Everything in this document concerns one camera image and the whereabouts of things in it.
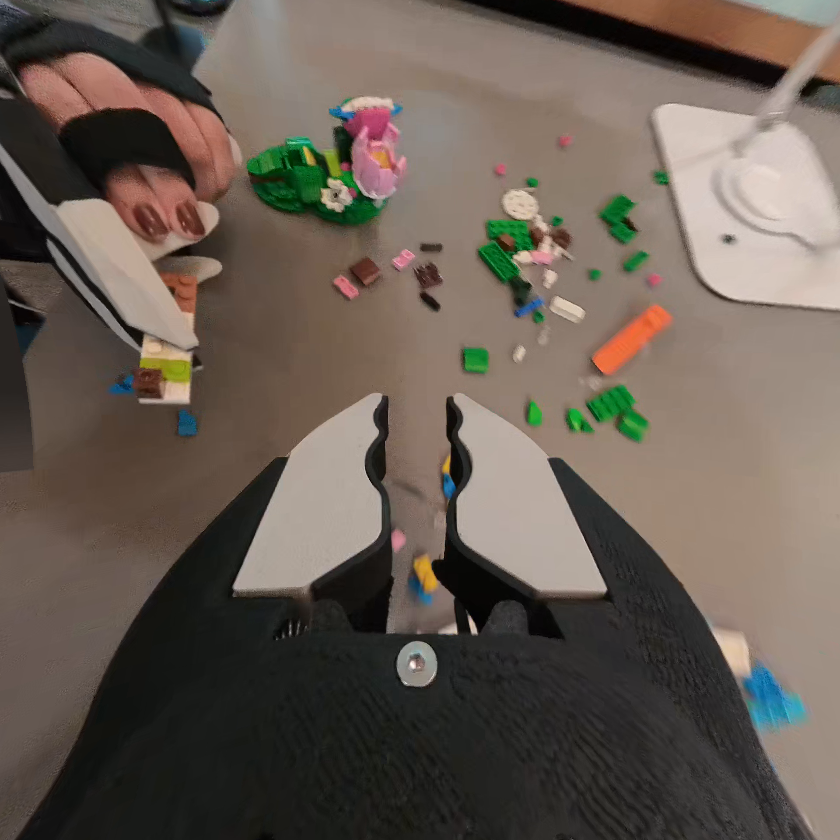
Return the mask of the orange brick separator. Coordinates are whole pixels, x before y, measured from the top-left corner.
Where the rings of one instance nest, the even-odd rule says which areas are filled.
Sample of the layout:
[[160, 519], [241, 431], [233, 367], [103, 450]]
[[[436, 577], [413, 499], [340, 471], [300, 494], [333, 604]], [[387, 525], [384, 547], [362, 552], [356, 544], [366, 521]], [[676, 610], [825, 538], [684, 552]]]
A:
[[593, 353], [592, 364], [603, 376], [614, 375], [666, 331], [672, 322], [673, 317], [664, 308], [659, 305], [648, 307]]

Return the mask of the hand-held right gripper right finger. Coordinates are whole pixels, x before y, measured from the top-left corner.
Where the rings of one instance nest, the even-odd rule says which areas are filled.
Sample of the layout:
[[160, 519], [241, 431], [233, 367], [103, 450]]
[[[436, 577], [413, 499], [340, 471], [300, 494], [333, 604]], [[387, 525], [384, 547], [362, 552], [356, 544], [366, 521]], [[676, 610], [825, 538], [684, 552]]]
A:
[[602, 599], [606, 583], [550, 457], [464, 393], [447, 400], [448, 546], [533, 600]]

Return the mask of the white lamp base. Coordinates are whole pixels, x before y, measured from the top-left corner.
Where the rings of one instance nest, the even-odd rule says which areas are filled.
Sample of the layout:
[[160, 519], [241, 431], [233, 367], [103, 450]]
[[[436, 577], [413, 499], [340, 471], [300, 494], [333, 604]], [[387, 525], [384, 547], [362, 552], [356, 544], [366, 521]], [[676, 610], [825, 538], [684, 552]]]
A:
[[652, 113], [689, 262], [721, 298], [839, 310], [838, 190], [790, 119], [838, 37], [835, 17], [752, 115], [677, 103]]

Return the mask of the pink green lotus flower model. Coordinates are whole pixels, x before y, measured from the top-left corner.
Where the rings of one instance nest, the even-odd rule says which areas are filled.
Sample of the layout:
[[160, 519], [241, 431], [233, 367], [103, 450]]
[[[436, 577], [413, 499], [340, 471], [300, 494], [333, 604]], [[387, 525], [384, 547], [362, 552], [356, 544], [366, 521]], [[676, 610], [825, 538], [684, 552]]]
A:
[[394, 119], [403, 107], [391, 98], [355, 97], [330, 109], [337, 121], [332, 146], [318, 149], [292, 136], [248, 159], [257, 197], [286, 214], [312, 213], [342, 226], [378, 217], [406, 172]]

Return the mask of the pile of green brown bricks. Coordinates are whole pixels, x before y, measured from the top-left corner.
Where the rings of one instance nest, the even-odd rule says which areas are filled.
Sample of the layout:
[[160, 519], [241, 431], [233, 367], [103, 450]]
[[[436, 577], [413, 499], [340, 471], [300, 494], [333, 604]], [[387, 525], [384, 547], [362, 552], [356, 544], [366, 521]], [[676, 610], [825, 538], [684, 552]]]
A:
[[[538, 216], [528, 222], [521, 222], [511, 218], [502, 220], [488, 220], [486, 222], [487, 242], [478, 248], [477, 254], [494, 277], [507, 286], [516, 304], [514, 315], [518, 319], [532, 317], [535, 323], [543, 323], [545, 300], [538, 296], [530, 281], [522, 275], [521, 268], [526, 265], [536, 266], [538, 263], [546, 268], [546, 282], [553, 277], [550, 270], [553, 260], [564, 257], [571, 258], [561, 247], [567, 232], [564, 228], [539, 226]], [[434, 310], [438, 310], [438, 302], [428, 293], [428, 288], [439, 285], [441, 276], [438, 268], [432, 262], [415, 266], [415, 275], [422, 289], [420, 298]], [[359, 296], [360, 286], [368, 286], [377, 280], [382, 272], [379, 267], [368, 258], [364, 258], [350, 268], [350, 276], [338, 276], [333, 285], [347, 299]], [[554, 296], [549, 301], [548, 309], [569, 322], [581, 322], [585, 312], [571, 301]], [[478, 346], [468, 346], [462, 351], [463, 370], [471, 374], [486, 374], [489, 371], [489, 351]], [[587, 410], [593, 419], [599, 423], [615, 421], [617, 430], [626, 438], [637, 443], [644, 441], [649, 421], [635, 407], [636, 401], [624, 385], [596, 394], [587, 404]], [[541, 409], [534, 402], [528, 404], [527, 422], [532, 426], [542, 423]], [[584, 418], [577, 408], [568, 411], [566, 422], [569, 429], [575, 433], [591, 433], [592, 424]]]

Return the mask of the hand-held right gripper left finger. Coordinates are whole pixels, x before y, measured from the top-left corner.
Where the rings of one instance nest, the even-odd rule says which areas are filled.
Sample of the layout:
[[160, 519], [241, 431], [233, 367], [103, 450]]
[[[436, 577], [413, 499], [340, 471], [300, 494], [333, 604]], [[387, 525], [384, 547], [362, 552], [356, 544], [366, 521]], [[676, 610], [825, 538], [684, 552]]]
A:
[[239, 597], [371, 599], [392, 576], [389, 401], [374, 392], [282, 460], [233, 583]]

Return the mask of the person's left hand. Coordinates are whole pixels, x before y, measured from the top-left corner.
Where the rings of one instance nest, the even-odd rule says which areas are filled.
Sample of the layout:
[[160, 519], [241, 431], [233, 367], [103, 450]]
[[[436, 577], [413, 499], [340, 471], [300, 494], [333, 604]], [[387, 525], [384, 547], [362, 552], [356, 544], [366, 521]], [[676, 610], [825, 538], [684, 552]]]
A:
[[108, 150], [83, 155], [99, 169], [98, 189], [138, 236], [160, 243], [170, 234], [189, 242], [207, 229], [199, 203], [215, 203], [238, 168], [235, 143], [211, 108], [134, 80], [103, 57], [73, 53], [21, 66], [17, 77], [50, 127], [95, 128], [124, 123]]

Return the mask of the brown white lime brick assembly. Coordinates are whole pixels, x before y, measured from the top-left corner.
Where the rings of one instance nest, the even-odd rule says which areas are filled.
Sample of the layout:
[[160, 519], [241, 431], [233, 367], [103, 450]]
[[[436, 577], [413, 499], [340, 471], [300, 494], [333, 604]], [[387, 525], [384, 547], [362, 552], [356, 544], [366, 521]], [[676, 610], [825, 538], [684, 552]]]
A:
[[[194, 331], [198, 278], [172, 271], [165, 271], [161, 274], [161, 278], [171, 293], [186, 326]], [[146, 333], [143, 335], [137, 368], [140, 367], [161, 369], [165, 378], [165, 390], [162, 400], [141, 401], [137, 398], [139, 404], [179, 407], [190, 405], [193, 373], [198, 367], [193, 350], [182, 350], [155, 335]]]

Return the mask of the pile of colourful toy bricks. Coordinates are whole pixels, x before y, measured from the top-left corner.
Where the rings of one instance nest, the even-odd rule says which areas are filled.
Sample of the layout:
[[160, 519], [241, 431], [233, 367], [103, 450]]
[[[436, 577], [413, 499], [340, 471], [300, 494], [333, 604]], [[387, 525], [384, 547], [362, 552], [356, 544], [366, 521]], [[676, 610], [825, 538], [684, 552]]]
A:
[[123, 638], [91, 714], [126, 739], [181, 708], [211, 701], [255, 715], [280, 692], [302, 720], [359, 718], [365, 726], [455, 742], [572, 732], [616, 707], [631, 719], [687, 730], [744, 752], [759, 730], [805, 718], [797, 695], [762, 664], [738, 671], [682, 584], [656, 552], [560, 458], [549, 458], [606, 583], [602, 599], [533, 600], [448, 546], [430, 569], [484, 629], [501, 602], [524, 608], [527, 629], [500, 648], [463, 635], [438, 643], [420, 684], [408, 668], [432, 635], [385, 635], [393, 576], [370, 599], [239, 597], [233, 583], [282, 471], [275, 458], [201, 532], [154, 589]]

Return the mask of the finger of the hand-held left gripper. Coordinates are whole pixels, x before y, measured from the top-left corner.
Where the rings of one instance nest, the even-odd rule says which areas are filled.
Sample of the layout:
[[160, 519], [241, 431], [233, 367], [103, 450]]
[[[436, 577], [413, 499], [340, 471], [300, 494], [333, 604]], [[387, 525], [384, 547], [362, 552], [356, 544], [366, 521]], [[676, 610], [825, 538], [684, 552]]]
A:
[[45, 244], [52, 264], [79, 299], [105, 327], [129, 345], [133, 351], [139, 353], [143, 340], [142, 331], [129, 325], [123, 319], [92, 275], [85, 270], [66, 246], [58, 239], [47, 239]]
[[195, 331], [186, 326], [151, 259], [110, 204], [80, 199], [57, 205], [56, 239], [129, 325], [182, 350], [197, 348]]

